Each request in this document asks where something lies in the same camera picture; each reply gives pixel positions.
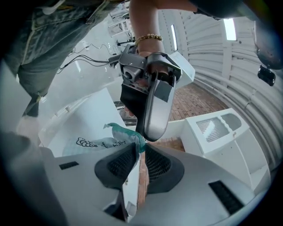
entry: wrist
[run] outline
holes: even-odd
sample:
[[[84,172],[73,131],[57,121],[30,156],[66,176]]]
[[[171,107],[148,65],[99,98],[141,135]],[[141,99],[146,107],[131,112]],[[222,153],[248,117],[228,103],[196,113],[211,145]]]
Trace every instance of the wrist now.
[[[152,53],[153,52],[150,52],[150,51],[142,51],[142,52],[139,52],[139,55],[142,57],[147,57]],[[149,68],[149,72],[154,73],[156,71],[168,74],[168,69],[166,66],[163,66],[161,64],[152,64]]]
[[[160,40],[149,38],[144,39],[139,42],[138,44],[138,51],[141,52],[149,52],[149,53],[155,53],[155,52],[164,52],[163,43]]]

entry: gold bracelet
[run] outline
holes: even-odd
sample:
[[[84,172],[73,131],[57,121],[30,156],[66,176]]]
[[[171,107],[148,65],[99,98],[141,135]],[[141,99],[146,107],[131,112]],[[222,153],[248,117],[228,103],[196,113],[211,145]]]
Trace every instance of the gold bracelet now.
[[[145,40],[145,39],[148,39],[148,38],[154,38],[154,39],[157,39],[159,41],[162,41],[163,38],[161,37],[161,35],[157,35],[157,34],[147,34],[147,35],[143,35],[141,37],[139,37],[137,40],[136,40],[136,46],[138,46],[139,42],[142,41],[142,40]]]

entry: white curved wall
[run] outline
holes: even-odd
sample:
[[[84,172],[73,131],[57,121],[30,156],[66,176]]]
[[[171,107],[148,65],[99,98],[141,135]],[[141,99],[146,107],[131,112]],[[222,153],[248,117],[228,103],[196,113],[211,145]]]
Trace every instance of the white curved wall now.
[[[227,41],[222,20],[179,10],[159,13],[165,51],[174,50],[174,24],[178,51],[195,68],[195,83],[241,114],[272,170],[282,157],[283,80],[277,76],[270,87],[257,77],[260,61],[252,37],[253,21],[242,17],[234,23],[237,41]]]

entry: brick floor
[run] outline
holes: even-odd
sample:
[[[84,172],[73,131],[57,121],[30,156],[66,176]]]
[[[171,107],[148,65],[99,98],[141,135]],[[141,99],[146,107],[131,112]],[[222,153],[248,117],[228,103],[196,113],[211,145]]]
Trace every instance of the brick floor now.
[[[228,107],[218,98],[192,83],[177,89],[175,92],[173,107],[169,120],[180,120],[191,116],[224,110],[227,108]],[[182,141],[178,138],[161,139],[154,142],[154,144],[184,151]],[[143,153],[141,155],[138,208],[145,202],[148,182],[148,173],[145,165],[145,153]]]

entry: cable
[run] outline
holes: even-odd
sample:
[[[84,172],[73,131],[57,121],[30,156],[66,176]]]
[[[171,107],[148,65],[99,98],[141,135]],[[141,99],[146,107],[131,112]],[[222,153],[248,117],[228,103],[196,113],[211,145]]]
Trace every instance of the cable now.
[[[89,48],[91,45],[92,45],[92,46],[94,46],[94,47],[95,47],[95,48],[97,48],[97,49],[101,49],[101,48],[102,48],[102,46],[105,46],[105,47],[106,47],[106,49],[107,49],[107,51],[108,51],[108,53],[109,53],[110,55],[113,55],[113,54],[111,54],[111,53],[109,52],[109,49],[107,48],[107,46],[106,46],[105,44],[102,44],[102,45],[101,45],[101,47],[100,47],[100,48],[98,48],[98,47],[96,47],[94,44],[92,44],[92,43],[91,43],[90,45],[88,45],[88,46],[84,47],[81,51],[83,51],[83,50],[84,50],[84,49],[86,49],[86,48]],[[70,54],[69,54],[69,56],[70,56],[70,55],[72,55],[73,53],[80,53],[80,52],[81,52],[81,51],[76,52],[76,48],[74,48],[74,49],[75,49],[75,50],[74,50],[74,52],[70,53]]]
[[[78,57],[83,57],[84,59],[87,59],[87,60],[90,60],[90,61],[93,61],[93,62],[96,62],[96,63],[109,63],[109,61],[94,60],[94,59],[92,59],[92,58],[90,58],[89,56],[86,56],[86,55],[78,55],[75,58],[73,58],[70,62],[65,64],[64,67],[59,68],[59,69],[62,70],[63,68],[67,67],[70,63],[72,63]]]
[[[88,61],[86,61],[86,60],[83,60],[83,59],[77,59],[77,60],[85,61],[85,62],[89,63],[90,65],[92,65],[92,66],[94,66],[94,67],[103,67],[103,66],[105,66],[105,65],[112,64],[112,63],[115,63],[115,62],[119,61],[119,60],[114,60],[114,61],[108,62],[108,63],[106,63],[106,64],[94,65],[94,64],[92,64],[92,63],[90,63],[90,62],[88,62]],[[75,61],[77,61],[77,60],[75,60],[75,58],[72,59],[72,60],[71,60],[68,64],[66,64],[64,67],[59,68],[59,69],[61,69],[61,70],[60,70],[59,72],[57,72],[56,74],[57,74],[57,75],[60,74],[68,65],[70,65],[71,63],[73,63],[73,62],[75,62]]]

